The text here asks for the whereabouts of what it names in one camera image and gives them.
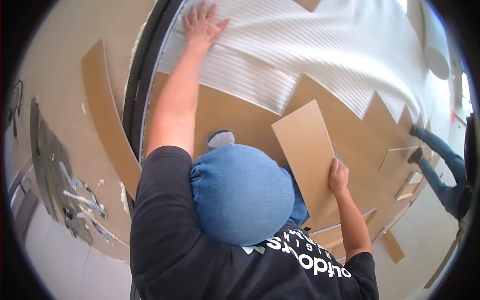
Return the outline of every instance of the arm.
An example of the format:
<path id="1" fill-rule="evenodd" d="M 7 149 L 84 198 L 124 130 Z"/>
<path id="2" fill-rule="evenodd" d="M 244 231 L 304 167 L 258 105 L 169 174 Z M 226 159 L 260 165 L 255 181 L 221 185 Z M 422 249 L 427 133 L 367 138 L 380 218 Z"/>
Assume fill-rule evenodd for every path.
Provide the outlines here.
<path id="1" fill-rule="evenodd" d="M 207 14 L 207 2 L 203 1 L 199 14 L 194 4 L 191 16 L 185 14 L 183 17 L 187 46 L 158 98 L 147 156 L 166 145 L 182 148 L 190 157 L 193 155 L 200 69 L 209 48 L 217 42 L 229 22 L 225 19 L 215 24 L 216 11 L 215 3 Z"/>
<path id="2" fill-rule="evenodd" d="M 347 183 L 348 169 L 335 158 L 330 170 L 330 188 L 338 204 L 343 245 L 349 261 L 356 254 L 372 253 L 372 243 L 365 220 L 350 196 Z"/>

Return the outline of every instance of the corrugated plastic sheet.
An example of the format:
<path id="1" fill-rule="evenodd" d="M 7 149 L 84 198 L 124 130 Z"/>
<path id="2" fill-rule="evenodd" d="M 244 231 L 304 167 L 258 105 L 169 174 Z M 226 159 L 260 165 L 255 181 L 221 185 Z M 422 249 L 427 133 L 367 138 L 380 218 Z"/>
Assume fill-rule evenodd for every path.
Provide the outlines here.
<path id="1" fill-rule="evenodd" d="M 159 72 L 169 73 L 185 47 L 181 16 Z M 395 0 L 322 0 L 308 12 L 293 0 L 217 0 L 230 23 L 210 50 L 200 82 L 281 113 L 301 73 L 335 94 L 360 118 L 374 91 L 395 120 L 406 104 L 446 137 L 448 82 L 428 69 L 418 38 Z"/>

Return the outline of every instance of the black t-shirt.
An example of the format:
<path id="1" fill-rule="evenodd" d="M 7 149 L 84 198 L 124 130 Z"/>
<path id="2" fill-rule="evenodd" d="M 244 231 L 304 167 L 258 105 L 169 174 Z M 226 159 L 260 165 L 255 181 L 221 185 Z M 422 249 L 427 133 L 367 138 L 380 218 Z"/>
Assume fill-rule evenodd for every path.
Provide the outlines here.
<path id="1" fill-rule="evenodd" d="M 145 161 L 130 236 L 133 282 L 148 299 L 379 299 L 370 253 L 342 267 L 287 222 L 252 247 L 202 232 L 192 200 L 192 160 L 164 146 Z"/>

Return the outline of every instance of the person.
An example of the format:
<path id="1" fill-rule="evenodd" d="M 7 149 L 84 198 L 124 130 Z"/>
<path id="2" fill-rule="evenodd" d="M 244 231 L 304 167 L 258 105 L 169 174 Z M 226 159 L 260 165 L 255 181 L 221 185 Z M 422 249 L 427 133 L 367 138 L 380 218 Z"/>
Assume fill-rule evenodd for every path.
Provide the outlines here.
<path id="1" fill-rule="evenodd" d="M 201 65 L 228 23 L 215 24 L 216 11 L 216 4 L 207 11 L 202 2 L 199 12 L 194 4 L 185 15 L 187 46 L 154 110 L 130 237 L 140 297 L 379 299 L 370 237 L 347 188 L 348 169 L 338 160 L 329 184 L 340 213 L 344 266 L 295 223 L 305 218 L 301 209 L 288 216 L 304 204 L 288 170 L 260 150 L 218 131 L 207 139 L 209 152 L 192 165 Z M 209 209 L 216 214 L 205 217 Z M 218 240 L 228 239 L 225 228 L 233 243 Z"/>
<path id="2" fill-rule="evenodd" d="M 472 193 L 467 187 L 467 175 L 465 161 L 455 153 L 441 138 L 429 132 L 423 127 L 414 124 L 410 134 L 419 138 L 444 159 L 446 165 L 452 171 L 456 181 L 456 186 L 451 187 L 444 184 L 437 172 L 432 168 L 428 160 L 423 155 L 421 147 L 408 158 L 409 163 L 416 163 L 432 187 L 438 199 L 445 207 L 445 210 L 461 221 L 470 208 Z"/>

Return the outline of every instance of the man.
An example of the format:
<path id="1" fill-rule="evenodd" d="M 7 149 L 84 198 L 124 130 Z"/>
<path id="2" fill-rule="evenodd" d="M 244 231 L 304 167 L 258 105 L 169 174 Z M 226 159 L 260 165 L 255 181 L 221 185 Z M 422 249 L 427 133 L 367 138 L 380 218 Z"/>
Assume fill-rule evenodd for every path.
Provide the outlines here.
<path id="1" fill-rule="evenodd" d="M 465 161 L 456 154 L 441 138 L 421 126 L 413 125 L 410 134 L 416 136 L 438 153 L 445 160 L 456 181 L 456 186 L 445 185 L 438 177 L 437 172 L 423 156 L 419 147 L 408 159 L 409 163 L 416 163 L 445 207 L 445 210 L 458 221 L 462 220 L 470 208 L 472 192 L 467 187 Z"/>
<path id="2" fill-rule="evenodd" d="M 299 227 L 306 209 L 291 176 L 260 150 L 218 131 L 192 166 L 200 68 L 228 23 L 214 23 L 216 10 L 203 2 L 185 15 L 188 43 L 155 107 L 130 238 L 141 298 L 378 299 L 368 230 L 338 160 L 329 184 L 345 266 Z"/>

